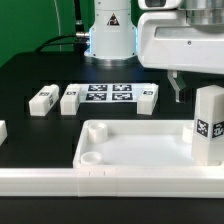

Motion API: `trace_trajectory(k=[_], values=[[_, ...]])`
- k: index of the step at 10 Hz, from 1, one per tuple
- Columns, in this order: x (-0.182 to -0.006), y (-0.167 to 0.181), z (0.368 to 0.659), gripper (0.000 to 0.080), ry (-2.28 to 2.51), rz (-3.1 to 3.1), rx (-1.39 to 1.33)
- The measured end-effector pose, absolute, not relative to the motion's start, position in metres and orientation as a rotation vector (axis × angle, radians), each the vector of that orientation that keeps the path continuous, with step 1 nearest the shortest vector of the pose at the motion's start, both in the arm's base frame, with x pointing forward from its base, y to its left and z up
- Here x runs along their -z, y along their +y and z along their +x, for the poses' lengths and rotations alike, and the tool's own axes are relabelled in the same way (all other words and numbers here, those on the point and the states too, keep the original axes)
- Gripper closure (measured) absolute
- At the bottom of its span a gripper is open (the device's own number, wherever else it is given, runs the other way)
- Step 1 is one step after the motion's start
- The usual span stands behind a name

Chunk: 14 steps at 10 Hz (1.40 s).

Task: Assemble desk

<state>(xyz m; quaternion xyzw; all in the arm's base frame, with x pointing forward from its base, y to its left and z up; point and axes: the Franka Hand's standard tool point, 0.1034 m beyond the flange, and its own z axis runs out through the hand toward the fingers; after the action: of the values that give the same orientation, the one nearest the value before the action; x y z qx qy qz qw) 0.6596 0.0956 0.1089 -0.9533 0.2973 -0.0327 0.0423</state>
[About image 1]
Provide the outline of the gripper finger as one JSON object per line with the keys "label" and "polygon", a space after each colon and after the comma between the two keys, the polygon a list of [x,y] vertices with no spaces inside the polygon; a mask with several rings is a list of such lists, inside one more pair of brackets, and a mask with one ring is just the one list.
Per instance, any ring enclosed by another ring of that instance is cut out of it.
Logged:
{"label": "gripper finger", "polygon": [[181,72],[177,70],[169,70],[167,72],[167,78],[175,91],[175,101],[177,103],[184,103],[186,84]]}

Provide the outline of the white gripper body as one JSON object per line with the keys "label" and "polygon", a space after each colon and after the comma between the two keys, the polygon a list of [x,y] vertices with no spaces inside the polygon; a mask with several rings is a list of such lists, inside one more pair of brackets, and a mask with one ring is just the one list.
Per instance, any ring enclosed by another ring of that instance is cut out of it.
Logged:
{"label": "white gripper body", "polygon": [[146,68],[224,74],[224,0],[138,0]]}

